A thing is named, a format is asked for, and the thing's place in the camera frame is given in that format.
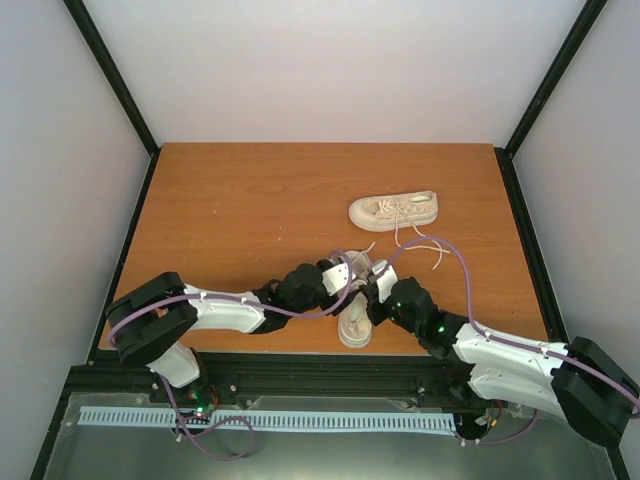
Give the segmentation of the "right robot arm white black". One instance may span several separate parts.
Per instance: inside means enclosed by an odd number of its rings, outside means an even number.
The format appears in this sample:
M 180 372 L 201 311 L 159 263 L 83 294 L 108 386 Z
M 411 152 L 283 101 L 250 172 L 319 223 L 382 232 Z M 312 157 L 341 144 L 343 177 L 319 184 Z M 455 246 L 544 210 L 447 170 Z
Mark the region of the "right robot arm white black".
M 472 323 L 440 309 L 413 277 L 359 291 L 372 324 L 390 320 L 432 357 L 469 366 L 465 379 L 449 386 L 460 402 L 475 396 L 528 406 L 606 448 L 620 444 L 639 410 L 638 384 L 590 339 L 535 341 Z

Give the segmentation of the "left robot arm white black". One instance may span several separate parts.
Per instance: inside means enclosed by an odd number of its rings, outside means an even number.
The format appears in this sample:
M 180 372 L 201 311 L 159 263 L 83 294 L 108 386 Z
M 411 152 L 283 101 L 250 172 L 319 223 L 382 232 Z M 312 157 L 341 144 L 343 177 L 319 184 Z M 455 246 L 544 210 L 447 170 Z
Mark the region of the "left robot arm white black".
M 208 378 L 193 349 L 180 343 L 189 331 L 229 330 L 268 334 L 292 318 L 337 314 L 354 272 L 348 260 L 304 263 L 282 280 L 244 293 L 224 293 L 184 283 L 165 272 L 107 308 L 107 341 L 126 367 L 145 366 L 163 377 L 186 402 L 201 400 Z

